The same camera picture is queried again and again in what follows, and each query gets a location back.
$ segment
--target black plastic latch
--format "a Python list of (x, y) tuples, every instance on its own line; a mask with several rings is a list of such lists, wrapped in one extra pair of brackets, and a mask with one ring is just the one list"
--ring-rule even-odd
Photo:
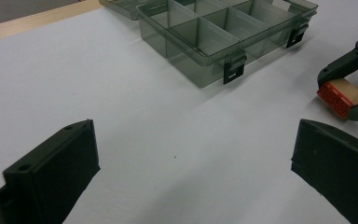
[(246, 59), (244, 51), (235, 55), (229, 55), (225, 58), (223, 84), (226, 85), (228, 82), (243, 75)]
[(304, 24), (300, 26), (297, 29), (292, 30), (292, 33), (289, 36), (289, 40), (287, 41), (287, 48), (292, 47), (294, 44), (300, 42), (302, 40), (302, 37), (305, 34), (305, 31), (308, 29), (308, 25)]

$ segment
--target white table surface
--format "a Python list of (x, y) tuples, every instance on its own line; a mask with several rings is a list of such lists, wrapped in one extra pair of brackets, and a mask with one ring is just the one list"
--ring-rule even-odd
[(358, 1), (313, 2), (300, 44), (205, 89), (105, 8), (0, 39), (0, 187), (10, 164), (93, 119), (102, 170), (65, 223), (349, 223), (290, 171), (300, 119), (358, 137), (316, 96), (358, 38)]

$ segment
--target clear plastic compartment box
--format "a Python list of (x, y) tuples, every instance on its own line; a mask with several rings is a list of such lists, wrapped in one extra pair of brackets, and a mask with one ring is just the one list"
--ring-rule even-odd
[(142, 39), (201, 88), (299, 42), (317, 8), (305, 0), (100, 1), (139, 19)]

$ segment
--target gray plastic container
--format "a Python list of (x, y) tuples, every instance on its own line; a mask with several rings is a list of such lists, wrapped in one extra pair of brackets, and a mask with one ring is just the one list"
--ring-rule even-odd
[(139, 19), (142, 39), (201, 88), (299, 42), (317, 8), (305, 0), (149, 0), (134, 11), (136, 4), (118, 0), (113, 9)]

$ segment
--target plastic organizer box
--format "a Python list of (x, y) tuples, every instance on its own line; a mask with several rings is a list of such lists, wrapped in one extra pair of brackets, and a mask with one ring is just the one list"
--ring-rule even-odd
[(199, 87), (301, 41), (317, 5), (305, 0), (100, 0), (139, 19), (141, 36)]

